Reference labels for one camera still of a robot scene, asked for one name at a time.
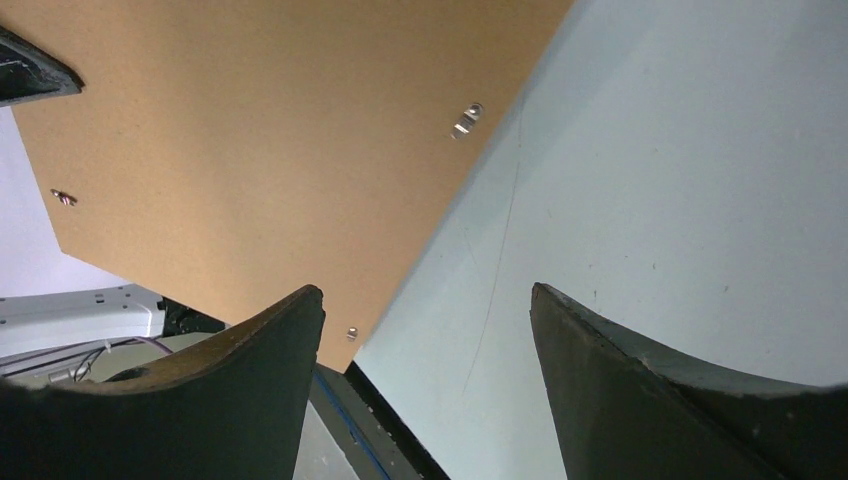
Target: wooden board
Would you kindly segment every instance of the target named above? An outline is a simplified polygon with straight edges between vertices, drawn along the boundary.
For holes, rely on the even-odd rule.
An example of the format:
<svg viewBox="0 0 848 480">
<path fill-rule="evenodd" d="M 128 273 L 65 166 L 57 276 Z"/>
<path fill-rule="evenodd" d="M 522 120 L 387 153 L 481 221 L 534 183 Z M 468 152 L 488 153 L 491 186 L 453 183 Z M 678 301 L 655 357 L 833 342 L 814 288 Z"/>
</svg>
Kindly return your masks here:
<svg viewBox="0 0 848 480">
<path fill-rule="evenodd" d="M 7 0 L 0 22 L 87 84 L 14 109 L 63 251 L 230 323 L 318 285 L 344 369 L 572 2 Z"/>
</svg>

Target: white table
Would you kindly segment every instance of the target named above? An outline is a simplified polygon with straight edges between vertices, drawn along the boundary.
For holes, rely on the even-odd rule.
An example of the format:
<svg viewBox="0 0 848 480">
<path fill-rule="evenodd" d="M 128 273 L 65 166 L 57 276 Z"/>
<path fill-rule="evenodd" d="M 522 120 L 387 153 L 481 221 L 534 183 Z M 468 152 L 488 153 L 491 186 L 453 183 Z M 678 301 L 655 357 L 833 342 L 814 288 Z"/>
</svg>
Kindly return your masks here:
<svg viewBox="0 0 848 480">
<path fill-rule="evenodd" d="M 846 51 L 844 2 L 578 2 L 356 358 L 451 478 L 565 476 L 535 281 L 708 361 L 848 380 Z"/>
</svg>

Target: scratch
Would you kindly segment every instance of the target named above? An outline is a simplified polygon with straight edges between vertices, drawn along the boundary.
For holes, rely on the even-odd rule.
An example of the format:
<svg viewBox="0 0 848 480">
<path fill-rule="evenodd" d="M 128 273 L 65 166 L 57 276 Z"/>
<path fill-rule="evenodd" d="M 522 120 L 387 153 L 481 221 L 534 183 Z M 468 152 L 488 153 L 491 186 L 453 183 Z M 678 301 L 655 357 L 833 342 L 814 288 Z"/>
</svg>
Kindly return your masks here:
<svg viewBox="0 0 848 480">
<path fill-rule="evenodd" d="M 471 248 L 471 242 L 468 241 L 468 235 L 465 229 L 462 229 L 462 236 L 465 238 L 465 245 L 468 247 L 468 253 L 471 254 L 471 261 L 474 262 L 474 271 L 477 272 L 477 276 L 480 277 L 480 267 L 477 266 L 477 258 L 474 256 L 474 249 Z"/>
<path fill-rule="evenodd" d="M 524 123 L 524 102 L 527 99 L 527 92 L 521 96 L 521 112 L 518 114 L 518 148 L 521 148 L 521 131 Z M 509 222 L 512 220 L 512 206 L 515 204 L 515 189 L 518 186 L 518 171 L 521 169 L 521 157 L 519 155 L 518 162 L 515 165 L 515 179 L 512 181 L 512 197 L 509 199 L 509 210 L 506 213 L 506 226 L 504 227 L 504 235 L 501 239 L 501 251 L 498 254 L 498 264 L 495 267 L 495 281 L 492 282 L 492 293 L 489 295 L 489 306 L 486 308 L 486 319 L 483 321 L 483 330 L 480 332 L 480 339 L 477 341 L 477 349 L 474 351 L 474 358 L 471 360 L 471 367 L 468 369 L 468 375 L 465 377 L 465 384 L 462 386 L 462 394 L 468 389 L 468 382 L 471 381 L 471 374 L 474 373 L 474 366 L 477 365 L 477 358 L 480 356 L 480 347 L 483 346 L 483 338 L 486 337 L 486 327 L 489 326 L 489 317 L 492 315 L 492 303 L 495 300 L 495 291 L 498 288 L 498 280 L 500 279 L 501 263 L 503 262 L 503 251 L 506 246 L 506 234 L 509 232 Z"/>
</svg>

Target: brown board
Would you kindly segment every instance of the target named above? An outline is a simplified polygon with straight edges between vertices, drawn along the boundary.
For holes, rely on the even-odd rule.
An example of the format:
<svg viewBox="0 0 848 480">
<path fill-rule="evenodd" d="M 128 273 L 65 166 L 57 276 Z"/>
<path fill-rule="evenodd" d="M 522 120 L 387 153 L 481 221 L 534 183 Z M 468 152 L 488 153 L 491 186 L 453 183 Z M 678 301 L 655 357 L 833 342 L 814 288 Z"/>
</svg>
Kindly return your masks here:
<svg viewBox="0 0 848 480">
<path fill-rule="evenodd" d="M 319 362 L 344 369 L 572 3 L 6 0 L 0 22 L 86 83 L 14 108 L 62 250 L 229 323 L 318 285 Z"/>
</svg>

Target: blue cable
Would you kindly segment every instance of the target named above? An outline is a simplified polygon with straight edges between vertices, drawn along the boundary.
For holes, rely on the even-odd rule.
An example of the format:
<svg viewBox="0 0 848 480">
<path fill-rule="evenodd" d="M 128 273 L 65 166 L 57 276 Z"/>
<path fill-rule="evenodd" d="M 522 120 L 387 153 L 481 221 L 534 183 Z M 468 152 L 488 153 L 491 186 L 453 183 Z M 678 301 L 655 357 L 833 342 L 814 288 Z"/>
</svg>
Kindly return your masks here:
<svg viewBox="0 0 848 480">
<path fill-rule="evenodd" d="M 345 425 L 347 425 L 348 430 L 350 430 L 350 434 L 353 435 L 353 439 L 356 440 L 356 443 L 362 446 L 362 450 L 365 451 L 365 454 L 368 455 L 369 459 L 371 459 L 371 463 L 374 464 L 374 468 L 377 469 L 377 472 L 385 480 L 392 480 L 391 477 L 389 477 L 389 474 L 386 473 L 386 469 L 383 468 L 383 465 L 380 463 L 380 460 L 377 459 L 377 455 L 375 455 L 374 452 L 371 450 L 371 446 L 368 445 L 368 443 L 365 441 L 365 438 L 362 436 L 362 433 L 359 431 L 359 428 L 356 426 L 355 423 L 353 423 L 353 419 L 351 419 L 347 415 L 347 412 L 339 404 L 338 399 L 336 399 L 336 396 L 333 394 L 332 390 L 330 390 L 330 387 L 326 384 L 326 382 L 324 382 L 324 379 L 321 378 L 321 375 L 314 373 L 313 377 L 315 378 L 315 380 L 317 380 L 318 385 L 321 387 L 321 390 L 323 390 L 324 393 L 327 395 L 327 399 L 330 400 L 330 403 L 333 405 L 333 408 L 335 408 L 339 416 L 342 417 L 342 420 L 345 422 Z"/>
</svg>

